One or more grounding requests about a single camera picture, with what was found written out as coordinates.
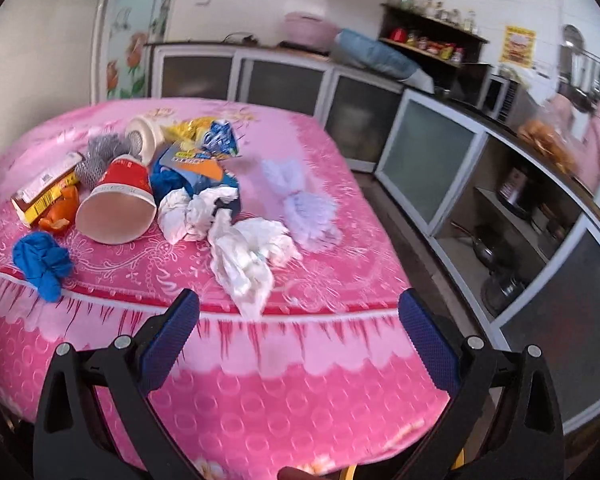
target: poster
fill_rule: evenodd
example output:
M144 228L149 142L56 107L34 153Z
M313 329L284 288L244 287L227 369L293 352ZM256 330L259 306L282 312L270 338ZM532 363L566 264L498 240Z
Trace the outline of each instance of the poster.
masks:
M507 25L504 31L504 46L500 62L514 63L524 68L531 68L534 61L536 33L526 28Z

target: kitchen cabinet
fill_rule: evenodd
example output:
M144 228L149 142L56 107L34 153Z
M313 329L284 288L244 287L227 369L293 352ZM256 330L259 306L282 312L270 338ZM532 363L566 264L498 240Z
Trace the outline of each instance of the kitchen cabinet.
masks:
M501 326L513 351L542 349L565 432L600 413L600 231L583 215L570 238L564 262Z
M431 234L486 141L465 115L406 91L376 177L425 234Z
M375 169L403 90L400 83L362 71L335 71L322 122L351 169Z
M333 67L324 61L265 49L241 49L238 101L318 117Z
M240 65L224 45L158 45L152 55L151 97L235 101Z

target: pink tablecloth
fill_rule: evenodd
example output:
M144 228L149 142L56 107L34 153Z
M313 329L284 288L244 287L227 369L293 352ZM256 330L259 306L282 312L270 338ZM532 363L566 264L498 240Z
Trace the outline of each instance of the pink tablecloth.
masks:
M141 113L163 121L232 120L243 155L232 170L245 212L256 216L280 213L259 161L302 160L310 187L336 199L343 242L321 254L303 251L301 262L275 270L262 320L244 322L210 272L206 242L171 246L155 223L124 246L100 245L72 229L59 241L70 250L74 273L61 300L45 303L13 265L11 248L27 229L0 201L1 401L34 420L56 345L106 346L189 287L200 296L200 322L150 399L208 478L266 480L285 465L325 472L391 456L419 439L448 395L432 384L398 320L397 298L409 283L391 243L314 119L208 100L111 102L42 124L11 154L34 156L56 149L58 138L86 142L122 131ZM0 159L0 172L11 159ZM101 398L122 456L139 463L108 392Z

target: blue gripper pad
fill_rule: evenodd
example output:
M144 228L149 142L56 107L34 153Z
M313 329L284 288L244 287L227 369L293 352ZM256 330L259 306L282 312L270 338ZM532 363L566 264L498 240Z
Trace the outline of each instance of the blue gripper pad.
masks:
M453 398L460 387L458 357L411 289L400 295L398 317L433 383Z
M136 337L148 335L151 338L139 345L138 388L143 395L164 384L199 318L198 295L185 288L167 312L149 318L138 331Z

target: floor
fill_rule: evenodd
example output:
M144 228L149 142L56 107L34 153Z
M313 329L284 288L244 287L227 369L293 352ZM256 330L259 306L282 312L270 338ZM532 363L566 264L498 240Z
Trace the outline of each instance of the floor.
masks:
M355 173L354 176L366 201L369 202L387 232L411 285L418 291L426 305L434 313L452 319L464 336L480 335L477 323L468 314L468 307L460 299L459 293L449 281L442 266L384 187L369 174ZM495 392L485 399L482 416L476 422L464 446L467 461L477 456L493 420L497 399ZM400 462L404 459L396 457L396 460Z

